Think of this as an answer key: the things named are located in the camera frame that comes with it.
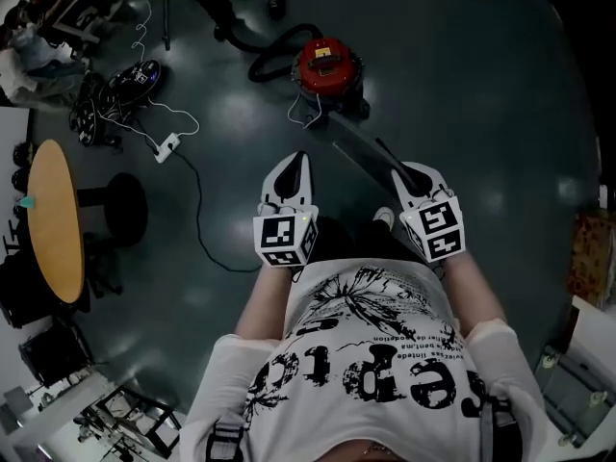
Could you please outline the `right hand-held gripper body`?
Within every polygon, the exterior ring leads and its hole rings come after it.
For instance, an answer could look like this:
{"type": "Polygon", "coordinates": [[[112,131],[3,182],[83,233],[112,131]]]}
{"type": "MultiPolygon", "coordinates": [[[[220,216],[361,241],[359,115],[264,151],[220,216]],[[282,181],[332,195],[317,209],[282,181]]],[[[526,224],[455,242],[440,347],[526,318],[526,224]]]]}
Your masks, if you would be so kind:
{"type": "Polygon", "coordinates": [[[399,219],[427,263],[465,251],[463,215],[457,196],[425,208],[417,207],[401,213],[399,219]]]}

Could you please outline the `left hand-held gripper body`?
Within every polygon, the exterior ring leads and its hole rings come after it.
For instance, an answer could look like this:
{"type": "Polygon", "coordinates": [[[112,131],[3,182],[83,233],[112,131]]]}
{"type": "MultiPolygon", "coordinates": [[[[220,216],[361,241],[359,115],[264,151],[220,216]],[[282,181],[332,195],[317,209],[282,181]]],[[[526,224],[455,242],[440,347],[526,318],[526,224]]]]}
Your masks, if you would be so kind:
{"type": "Polygon", "coordinates": [[[253,219],[254,248],[260,259],[270,267],[307,265],[319,234],[319,208],[312,204],[275,201],[272,196],[262,196],[261,202],[294,206],[304,212],[268,218],[257,215],[253,219]]]}

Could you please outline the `person's right hand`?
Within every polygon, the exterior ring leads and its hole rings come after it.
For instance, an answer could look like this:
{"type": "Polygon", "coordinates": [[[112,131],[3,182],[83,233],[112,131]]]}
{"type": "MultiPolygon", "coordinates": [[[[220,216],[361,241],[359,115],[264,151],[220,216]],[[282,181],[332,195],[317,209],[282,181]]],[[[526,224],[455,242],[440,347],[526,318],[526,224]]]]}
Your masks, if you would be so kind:
{"type": "Polygon", "coordinates": [[[452,189],[439,189],[431,197],[423,200],[419,203],[417,209],[425,208],[437,203],[445,202],[455,197],[455,193],[452,189]]]}

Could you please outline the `person's left hand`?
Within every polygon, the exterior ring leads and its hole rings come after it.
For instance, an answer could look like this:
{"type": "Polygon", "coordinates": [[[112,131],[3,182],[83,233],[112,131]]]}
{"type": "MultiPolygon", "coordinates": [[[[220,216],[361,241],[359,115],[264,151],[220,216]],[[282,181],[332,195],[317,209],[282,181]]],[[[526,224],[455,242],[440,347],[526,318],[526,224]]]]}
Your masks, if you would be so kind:
{"type": "Polygon", "coordinates": [[[303,212],[304,209],[301,208],[289,205],[276,205],[270,202],[261,202],[257,207],[258,216],[264,218],[273,216],[288,216],[303,212]]]}

